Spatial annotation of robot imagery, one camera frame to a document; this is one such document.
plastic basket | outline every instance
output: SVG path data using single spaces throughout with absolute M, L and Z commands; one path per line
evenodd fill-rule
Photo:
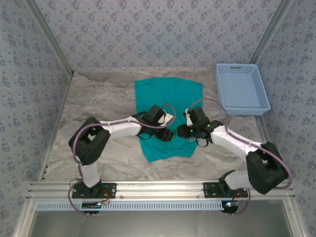
M 271 108 L 255 64 L 219 63 L 216 82 L 219 100 L 230 115 L 262 115 Z

black mounting plate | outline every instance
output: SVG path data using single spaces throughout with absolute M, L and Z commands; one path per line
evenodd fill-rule
M 108 194 L 109 198 L 115 198 L 117 192 L 116 183 L 99 183 L 99 191 L 96 194 L 91 195 L 91 189 L 89 189 L 83 182 L 74 186 L 74 191 L 72 198 L 93 198 L 93 199 L 107 199 Z
M 236 196 L 236 198 L 240 198 L 240 193 L 243 198 L 248 197 L 248 192 L 244 191 L 243 189 L 237 189 L 240 193 L 236 192 L 236 190 L 232 190 L 232 192 L 225 194 L 221 190 L 219 182 L 203 183 L 203 190 L 205 198 L 233 198 L 234 196 Z

wire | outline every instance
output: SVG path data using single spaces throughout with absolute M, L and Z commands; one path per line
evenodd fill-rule
M 233 199 L 232 199 L 231 201 L 234 201 L 235 198 L 237 198 L 237 194 L 239 194 L 239 195 L 241 196 L 241 202 L 239 203 L 239 204 L 241 204 L 241 203 L 242 203 L 242 200 L 243 200 L 243 196 L 242 196 L 242 194 L 241 194 L 241 192 L 240 192 L 239 190 L 236 190 L 235 196 L 233 197 Z
M 110 204 L 110 195 L 109 195 L 108 191 L 102 190 L 101 192 L 103 192 L 103 193 L 105 193 L 105 194 L 107 195 L 107 199 L 106 199 L 106 200 L 103 200 L 103 201 L 101 201 L 101 202 L 103 203 L 103 202 L 105 202 L 105 201 L 108 201 L 108 204 Z
M 229 216 L 241 215 L 248 209 L 248 207 L 250 206 L 250 203 L 251 203 L 251 193 L 250 193 L 250 189 L 247 189 L 247 191 L 248 191 L 248 202 L 247 202 L 246 206 L 243 208 L 243 210 L 241 210 L 240 212 L 237 212 L 235 214 L 227 213 Z
M 207 147 L 208 146 L 208 141 L 206 140 L 206 144 L 204 146 L 201 146 L 198 142 L 198 139 L 196 138 L 196 143 L 199 147 Z
M 74 161 L 77 163 L 78 165 L 78 171 L 79 171 L 79 174 L 80 174 L 80 177 L 82 178 L 83 175 L 82 175 L 82 170 L 81 170 L 81 162 L 76 158 L 76 147 L 77 147 L 77 142 L 81 136 L 81 134 L 87 130 L 88 128 L 91 128 L 91 127 L 97 127 L 97 126 L 111 126 L 111 125 L 118 125 L 118 124 L 123 124 L 123 123 L 134 123 L 134 124 L 138 124 L 138 125 L 141 125 L 141 126 L 144 126 L 144 127 L 149 127 L 149 128 L 154 128 L 154 129 L 163 129 L 163 128 L 166 128 L 166 127 L 169 127 L 174 121 L 175 121 L 175 118 L 176 118 L 176 111 L 175 109 L 173 108 L 173 106 L 171 106 L 170 104 L 165 104 L 163 105 L 161 108 L 164 108 L 164 107 L 170 107 L 173 111 L 173 118 L 172 120 L 165 126 L 151 126 L 151 125 L 147 125 L 145 123 L 141 123 L 141 122 L 138 122 L 138 121 L 129 121 L 129 120 L 121 120 L 121 121 L 117 121 L 117 122 L 104 122 L 104 123 L 92 123 L 92 124 L 89 124 L 85 127 L 83 127 L 77 134 L 77 136 L 75 137 L 75 140 L 74 140 L 74 144 L 73 144 L 73 159 Z
M 141 122 L 138 122 L 138 121 L 122 120 L 122 121 L 117 121 L 117 122 L 104 122 L 104 123 L 93 123 L 93 124 L 89 124 L 89 125 L 83 127 L 83 128 L 78 132 L 78 134 L 76 135 L 75 140 L 74 140 L 72 152 L 73 152 L 73 159 L 74 159 L 74 161 L 77 163 L 77 166 L 78 166 L 78 171 L 79 171 L 79 174 L 80 174 L 80 179 L 78 180 L 78 182 L 76 182 L 76 183 L 74 183 L 73 185 L 70 186 L 70 183 L 71 183 L 73 180 L 75 180 L 75 179 L 71 180 L 71 181 L 69 182 L 70 188 L 69 188 L 69 190 L 68 190 L 68 200 L 69 200 L 69 203 L 70 203 L 70 205 L 73 207 L 73 209 L 74 209 L 76 212 L 78 212 L 78 213 L 81 214 L 81 215 L 85 215 L 85 216 L 89 216 L 89 215 L 90 215 L 89 213 L 84 213 L 83 211 L 80 211 L 78 208 L 76 208 L 76 206 L 74 205 L 74 203 L 72 202 L 71 197 L 70 197 L 70 192 L 71 192 L 71 190 L 73 190 L 74 187 L 75 187 L 77 184 L 83 182 L 83 174 L 82 174 L 82 170 L 81 170 L 81 166 L 80 166 L 80 165 L 81 165 L 81 162 L 80 162 L 80 160 L 78 160 L 77 157 L 76 157 L 76 146 L 77 146 L 77 142 L 78 142 L 78 139 L 80 138 L 81 134 L 82 134 L 85 130 L 87 130 L 88 128 L 90 128 L 90 127 L 111 126 L 111 125 L 118 125 L 118 124 L 123 124 L 123 123 L 134 123 L 134 124 L 138 124 L 138 125 L 141 125 L 141 126 L 144 126 L 144 127 L 153 128 L 153 129 L 163 129 L 163 128 L 169 127 L 169 126 L 175 121 L 176 115 L 177 115 L 175 109 L 174 109 L 173 106 L 171 106 L 170 104 L 165 104 L 165 105 L 163 105 L 161 108 L 164 108 L 164 107 L 166 107 L 166 106 L 168 106 L 168 107 L 170 107 L 170 108 L 172 109 L 172 111 L 173 111 L 173 118 L 172 118 L 172 120 L 171 120 L 167 125 L 165 125 L 165 126 L 151 126 L 151 125 L 147 125 L 147 124 L 145 124 L 145 123 L 141 123 Z
M 76 182 L 76 183 L 74 183 L 74 184 L 71 185 L 71 187 L 70 187 L 69 190 L 68 190 L 68 200 L 69 200 L 70 205 L 73 207 L 73 209 L 74 209 L 77 213 L 79 213 L 80 215 L 83 215 L 83 216 L 89 216 L 89 213 L 84 213 L 83 211 L 80 211 L 80 210 L 74 205 L 73 201 L 72 201 L 71 198 L 70 198 L 71 189 L 74 189 L 74 187 L 75 187 L 77 184 L 81 183 L 81 182 L 82 182 L 82 179 L 80 179 L 78 182 Z
M 70 183 L 71 183 L 72 181 L 74 181 L 74 180 L 80 180 L 80 179 L 74 178 L 74 179 L 72 179 L 71 181 L 69 181 L 69 188 L 71 188 Z
M 217 100 L 213 100 L 213 99 L 209 99 L 209 98 L 203 98 L 203 99 L 199 99 L 197 101 L 195 101 L 193 104 L 191 104 L 191 106 L 188 108 L 188 110 L 190 108 L 192 108 L 196 103 L 200 102 L 200 101 L 203 101 L 203 100 L 209 100 L 209 101 L 212 101 L 212 102 L 215 102 L 217 103 L 224 111 L 225 113 L 225 116 L 226 116 L 226 121 L 225 121 L 225 130 L 227 132 L 228 135 L 230 135 L 231 137 L 235 138 L 236 140 L 246 144 L 246 145 L 249 145 L 249 146 L 252 146 L 254 148 L 257 148 L 259 150 L 262 150 L 263 152 L 267 153 L 268 155 L 272 156 L 272 158 L 276 159 L 281 165 L 282 167 L 285 169 L 285 171 L 287 172 L 288 174 L 288 183 L 285 185 L 285 186 L 282 186 L 282 187 L 275 187 L 275 189 L 287 189 L 288 187 L 290 187 L 292 185 L 292 182 L 293 182 L 293 175 L 290 171 L 290 169 L 287 167 L 287 165 L 279 158 L 277 157 L 275 154 L 273 154 L 272 152 L 268 151 L 267 149 L 261 147 L 261 146 L 258 146 L 258 145 L 255 145 L 255 144 L 252 144 L 252 143 L 249 143 L 249 141 L 246 141 L 246 140 L 243 140 L 242 138 L 239 138 L 235 135 L 233 135 L 231 132 L 229 132 L 228 130 L 228 124 L 229 124 L 229 120 L 230 120 L 230 117 L 227 113 L 227 110 L 225 109 L 225 107 Z

gray floor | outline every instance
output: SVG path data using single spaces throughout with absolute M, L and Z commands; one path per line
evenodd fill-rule
M 281 200 L 252 201 L 247 214 L 220 211 L 38 211 L 29 237 L 291 237 Z
M 79 176 L 68 140 L 88 118 L 123 119 L 135 111 L 134 82 L 151 77 L 180 77 L 203 83 L 204 97 L 218 99 L 215 71 L 119 71 L 75 73 L 63 110 L 61 124 L 50 156 L 45 180 L 68 181 Z M 219 107 L 205 102 L 211 120 L 223 120 Z M 261 141 L 254 118 L 234 116 L 230 128 Z M 137 137 L 116 139 L 107 144 L 99 159 L 102 180 L 217 179 L 225 172 L 242 168 L 241 159 L 217 145 L 198 147 L 190 158 L 172 157 L 148 163 Z

patterned wallpaper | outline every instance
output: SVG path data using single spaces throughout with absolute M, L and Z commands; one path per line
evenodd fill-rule
M 295 0 L 259 68 L 271 103 L 269 135 L 292 170 L 308 231 L 316 237 L 316 2 Z
M 73 70 L 247 63 L 279 0 L 37 0 Z
M 67 84 L 22 0 L 0 1 L 0 236 L 36 180 Z

